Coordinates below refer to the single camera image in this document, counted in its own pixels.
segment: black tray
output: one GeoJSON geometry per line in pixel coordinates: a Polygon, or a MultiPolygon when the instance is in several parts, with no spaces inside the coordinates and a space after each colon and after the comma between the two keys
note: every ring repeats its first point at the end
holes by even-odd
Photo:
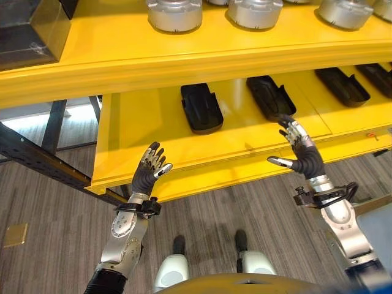
{"type": "Polygon", "coordinates": [[[246,84],[269,121],[278,121],[280,115],[293,115],[296,112],[284,86],[278,88],[269,75],[247,78],[246,84]]]}
{"type": "Polygon", "coordinates": [[[392,70],[387,72],[380,64],[361,64],[356,68],[384,95],[392,98],[392,70]]]}
{"type": "Polygon", "coordinates": [[[206,135],[222,127],[221,109],[215,93],[210,93],[206,83],[182,86],[181,95],[183,109],[193,133],[206,135]]]}
{"type": "Polygon", "coordinates": [[[327,88],[348,107],[358,107],[370,99],[370,95],[354,75],[346,76],[337,67],[316,69],[316,75],[327,88]]]}

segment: metal frame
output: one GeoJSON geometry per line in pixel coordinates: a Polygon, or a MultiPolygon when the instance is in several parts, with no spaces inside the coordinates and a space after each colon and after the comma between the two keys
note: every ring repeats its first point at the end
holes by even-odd
{"type": "MultiPolygon", "coordinates": [[[[90,192],[85,187],[91,185],[91,178],[55,156],[56,151],[70,148],[57,148],[66,102],[66,100],[53,102],[42,146],[33,143],[0,122],[0,154],[49,178],[92,195],[99,200],[103,200],[112,205],[126,203],[129,198],[129,193],[124,193],[124,188],[121,189],[125,197],[109,189],[103,195],[90,192]]],[[[87,146],[94,143],[89,142],[74,145],[73,147],[87,146]]]]}

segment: yellow shelf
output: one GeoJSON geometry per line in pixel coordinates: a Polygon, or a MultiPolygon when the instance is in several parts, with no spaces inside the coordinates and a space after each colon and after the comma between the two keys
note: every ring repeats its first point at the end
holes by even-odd
{"type": "Polygon", "coordinates": [[[392,59],[392,25],[371,16],[342,31],[317,19],[317,6],[285,3],[258,32],[204,3],[200,28],[176,35],[150,26],[144,0],[80,0],[60,62],[0,72],[0,108],[392,59]]]}
{"type": "MultiPolygon", "coordinates": [[[[294,117],[308,130],[326,162],[357,156],[391,146],[392,100],[372,86],[367,104],[344,108],[318,81],[307,81],[312,72],[272,75],[297,107],[294,117]],[[305,93],[305,86],[312,88],[305,93]],[[329,105],[319,112],[318,105],[329,105]],[[363,118],[356,126],[355,116],[363,118]],[[336,129],[339,121],[346,129],[336,129]],[[374,132],[375,137],[367,134],[374,132]]],[[[173,163],[173,171],[157,183],[155,194],[171,200],[210,189],[239,184],[287,172],[266,161],[269,155],[292,156],[279,135],[279,126],[268,122],[257,108],[245,80],[209,83],[216,93],[224,125],[210,135],[194,135],[181,106],[179,86],[141,90],[104,97],[91,187],[102,194],[107,187],[129,183],[148,145],[160,141],[173,163]]]]}

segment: black bracket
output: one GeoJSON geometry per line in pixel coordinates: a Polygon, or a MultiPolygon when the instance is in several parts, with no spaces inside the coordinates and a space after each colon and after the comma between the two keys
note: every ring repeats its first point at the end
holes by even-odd
{"type": "Polygon", "coordinates": [[[306,192],[302,186],[295,188],[295,190],[297,191],[297,195],[293,197],[295,204],[322,209],[343,199],[350,201],[358,190],[358,184],[356,182],[351,182],[346,186],[335,187],[335,189],[319,193],[313,193],[312,191],[306,192]],[[322,201],[332,198],[336,199],[325,204],[322,203],[322,201]]]}
{"type": "Polygon", "coordinates": [[[158,216],[160,214],[161,205],[157,202],[158,198],[151,197],[149,200],[139,203],[123,203],[117,206],[116,211],[127,211],[129,213],[136,213],[149,219],[151,216],[158,216]]]}

